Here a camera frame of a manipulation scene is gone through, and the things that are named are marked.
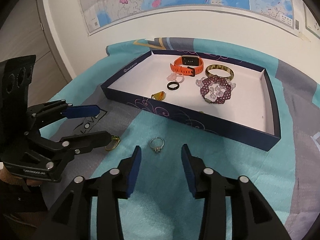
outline silver ring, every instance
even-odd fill
[[[153,146],[151,145],[151,143],[152,143],[154,140],[156,140],[156,139],[159,139],[159,140],[162,141],[162,145],[161,145],[161,146],[155,146],[155,147],[153,147]],[[151,148],[151,149],[153,149],[156,153],[159,153],[159,152],[162,150],[163,146],[164,146],[164,139],[161,138],[161,137],[156,137],[156,138],[153,138],[153,139],[149,142],[149,144],[150,144],[150,148]]]

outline orange smartwatch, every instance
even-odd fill
[[[170,68],[173,72],[194,77],[203,71],[203,60],[198,56],[181,56],[177,58],[173,64],[170,64]]]

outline orange watch strap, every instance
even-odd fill
[[[182,73],[184,76],[195,76],[203,71],[204,64],[202,58],[199,57],[200,65],[198,67],[182,67],[182,57],[177,58],[173,64],[170,64],[170,68],[173,72]]]

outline purple beaded bracelet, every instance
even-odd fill
[[[200,88],[200,93],[204,99],[209,104],[224,104],[224,102],[231,98],[231,84],[227,82],[226,78],[219,77],[217,75],[210,76],[202,81],[203,86]],[[211,101],[204,96],[209,93],[209,86],[212,84],[219,84],[220,86],[225,87],[225,92],[222,97],[217,97],[215,101]]]

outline black ring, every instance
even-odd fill
[[[177,86],[174,88],[171,88],[171,87],[169,87],[170,85],[177,85]],[[169,89],[169,90],[177,90],[179,87],[180,87],[180,84],[176,81],[172,81],[167,84],[167,89]]]

